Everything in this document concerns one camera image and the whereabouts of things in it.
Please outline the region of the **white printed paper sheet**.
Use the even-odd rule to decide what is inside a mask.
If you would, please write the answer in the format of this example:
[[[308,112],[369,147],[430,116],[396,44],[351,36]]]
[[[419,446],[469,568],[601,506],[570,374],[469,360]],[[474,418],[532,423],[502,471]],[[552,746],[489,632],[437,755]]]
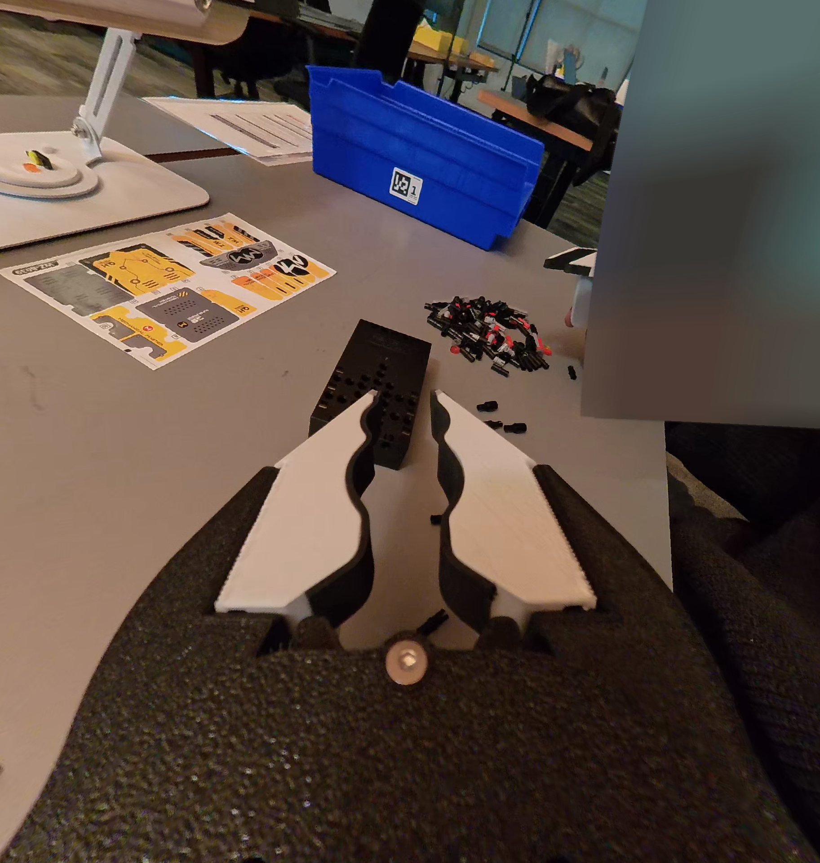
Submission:
[[[263,165],[312,161],[310,114],[292,102],[178,97],[145,101]]]

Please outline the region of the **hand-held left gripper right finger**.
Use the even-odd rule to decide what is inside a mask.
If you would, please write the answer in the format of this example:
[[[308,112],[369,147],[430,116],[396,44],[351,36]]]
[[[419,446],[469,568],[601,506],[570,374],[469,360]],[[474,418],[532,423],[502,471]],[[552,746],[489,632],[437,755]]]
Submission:
[[[597,596],[557,520],[538,465],[441,390],[430,395],[440,523],[439,588],[474,632],[495,618],[593,611]]]

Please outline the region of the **black perforated plastic block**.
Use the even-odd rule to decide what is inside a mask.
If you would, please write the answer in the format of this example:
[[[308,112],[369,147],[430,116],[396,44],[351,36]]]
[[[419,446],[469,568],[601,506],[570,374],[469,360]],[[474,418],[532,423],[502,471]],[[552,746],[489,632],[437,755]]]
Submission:
[[[412,440],[429,356],[425,340],[361,319],[310,416],[309,436],[375,390],[381,419],[374,462],[400,470]]]

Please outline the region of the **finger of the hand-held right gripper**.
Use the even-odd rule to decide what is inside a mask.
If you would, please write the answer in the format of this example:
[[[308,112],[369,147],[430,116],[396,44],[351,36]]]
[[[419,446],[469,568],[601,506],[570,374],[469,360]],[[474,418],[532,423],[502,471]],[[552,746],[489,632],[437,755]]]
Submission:
[[[579,277],[594,275],[597,249],[573,247],[545,260],[544,268]]]

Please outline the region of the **yellow sticker sheet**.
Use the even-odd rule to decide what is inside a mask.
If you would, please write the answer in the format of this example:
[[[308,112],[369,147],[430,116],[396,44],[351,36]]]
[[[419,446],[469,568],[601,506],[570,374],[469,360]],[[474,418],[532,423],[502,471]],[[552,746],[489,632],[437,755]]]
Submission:
[[[335,274],[232,213],[0,269],[150,369]]]

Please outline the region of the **pile of small plastic pins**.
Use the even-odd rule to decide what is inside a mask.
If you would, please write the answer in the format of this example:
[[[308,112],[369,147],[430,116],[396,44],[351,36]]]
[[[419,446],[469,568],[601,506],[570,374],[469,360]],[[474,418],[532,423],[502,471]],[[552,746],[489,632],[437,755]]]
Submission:
[[[550,367],[551,348],[527,313],[502,300],[455,296],[425,304],[426,321],[450,341],[449,352],[469,362],[498,361],[510,373]]]

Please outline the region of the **wooden background desk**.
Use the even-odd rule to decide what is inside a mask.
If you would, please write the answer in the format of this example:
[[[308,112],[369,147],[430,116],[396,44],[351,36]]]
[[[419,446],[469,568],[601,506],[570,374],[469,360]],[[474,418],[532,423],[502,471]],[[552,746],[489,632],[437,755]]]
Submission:
[[[500,91],[483,89],[478,102],[492,109],[492,119],[541,142],[543,164],[524,217],[541,225],[553,218],[567,190],[588,162],[594,140],[563,124],[536,117],[525,104]]]

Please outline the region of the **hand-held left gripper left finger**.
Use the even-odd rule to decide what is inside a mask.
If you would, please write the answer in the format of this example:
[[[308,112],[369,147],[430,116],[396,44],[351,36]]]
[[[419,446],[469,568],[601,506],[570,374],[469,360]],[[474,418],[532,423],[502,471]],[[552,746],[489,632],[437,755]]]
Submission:
[[[361,495],[374,476],[377,398],[364,394],[275,464],[217,613],[274,614],[294,630],[312,615],[339,627],[364,605],[373,561]]]

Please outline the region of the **blue storage bin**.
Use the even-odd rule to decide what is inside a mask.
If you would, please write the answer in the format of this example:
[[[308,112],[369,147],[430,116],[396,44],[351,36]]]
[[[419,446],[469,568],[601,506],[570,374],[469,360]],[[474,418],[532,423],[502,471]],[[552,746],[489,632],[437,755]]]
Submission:
[[[540,141],[376,70],[307,70],[316,174],[483,250],[512,235]]]

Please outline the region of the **black backpack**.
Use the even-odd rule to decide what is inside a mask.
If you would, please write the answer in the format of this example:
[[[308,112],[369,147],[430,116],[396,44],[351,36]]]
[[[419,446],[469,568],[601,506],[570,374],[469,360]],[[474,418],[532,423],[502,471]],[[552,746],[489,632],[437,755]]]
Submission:
[[[572,186],[578,187],[612,166],[619,135],[622,106],[617,92],[587,83],[570,84],[555,75],[529,76],[526,81],[528,112],[561,125],[592,141],[587,160]]]

